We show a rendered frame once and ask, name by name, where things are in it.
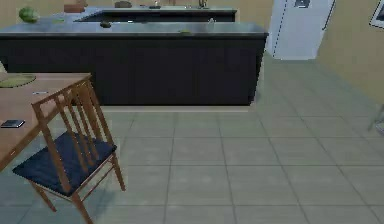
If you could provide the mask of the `brown wooden dining table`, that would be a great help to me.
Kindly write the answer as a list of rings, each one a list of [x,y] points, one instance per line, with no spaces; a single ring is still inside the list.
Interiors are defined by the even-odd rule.
[[[0,125],[6,120],[25,120],[20,128],[0,128],[0,172],[39,134],[32,104],[72,84],[91,77],[90,73],[35,73],[36,79],[17,88],[0,88]],[[48,94],[33,95],[35,91]]]

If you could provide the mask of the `white fridge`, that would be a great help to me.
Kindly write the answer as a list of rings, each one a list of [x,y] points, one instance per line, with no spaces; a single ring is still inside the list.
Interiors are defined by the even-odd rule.
[[[267,52],[280,60],[312,60],[336,0],[273,0]]]

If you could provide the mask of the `green lettuce head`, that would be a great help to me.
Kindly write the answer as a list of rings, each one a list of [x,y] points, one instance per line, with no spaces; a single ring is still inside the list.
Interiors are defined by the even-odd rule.
[[[23,7],[19,10],[19,18],[26,23],[36,23],[39,15],[36,10],[31,7]]]

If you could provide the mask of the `black kitchen counter island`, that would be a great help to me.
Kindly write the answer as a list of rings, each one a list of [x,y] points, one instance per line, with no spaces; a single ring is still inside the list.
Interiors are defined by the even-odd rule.
[[[89,73],[108,106],[247,106],[267,32],[254,23],[94,21],[102,9],[0,28],[10,73]]]

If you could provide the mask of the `brown bread loaf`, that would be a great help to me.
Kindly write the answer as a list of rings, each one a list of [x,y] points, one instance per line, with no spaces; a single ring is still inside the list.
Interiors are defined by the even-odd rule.
[[[65,13],[82,13],[85,11],[85,7],[82,4],[65,4]]]

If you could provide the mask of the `black flat phone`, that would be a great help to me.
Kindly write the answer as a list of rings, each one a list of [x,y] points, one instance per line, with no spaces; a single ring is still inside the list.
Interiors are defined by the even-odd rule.
[[[20,128],[25,120],[6,120],[0,125],[0,128]]]

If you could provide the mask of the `green round plate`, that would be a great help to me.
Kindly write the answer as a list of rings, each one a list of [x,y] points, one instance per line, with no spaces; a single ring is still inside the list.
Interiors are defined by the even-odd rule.
[[[0,81],[0,88],[16,88],[33,82],[35,75],[8,75]]]

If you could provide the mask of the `wooden chair blue seat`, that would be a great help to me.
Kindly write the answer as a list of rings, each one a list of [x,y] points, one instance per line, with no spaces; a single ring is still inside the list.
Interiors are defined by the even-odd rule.
[[[47,103],[59,113],[66,130],[52,136],[48,124],[52,121],[43,112]],[[46,146],[17,165],[13,172],[26,179],[45,203],[54,209],[47,197],[52,193],[79,210],[86,224],[93,224],[85,198],[80,191],[110,164],[120,188],[126,189],[114,143],[100,104],[88,80],[71,84],[32,104]]]

